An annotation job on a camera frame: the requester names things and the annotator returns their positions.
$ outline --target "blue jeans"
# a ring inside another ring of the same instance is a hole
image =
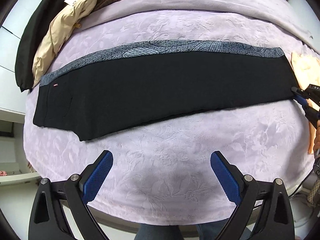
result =
[[[228,219],[196,225],[200,240],[214,240]],[[240,240],[247,240],[251,231],[245,228]],[[179,226],[141,224],[134,240],[183,240]]]

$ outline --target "black pants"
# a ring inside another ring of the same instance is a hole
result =
[[[200,240],[214,240],[228,219],[196,225]],[[240,240],[247,240],[251,231],[245,228]],[[134,240],[183,240],[179,226],[141,224]]]

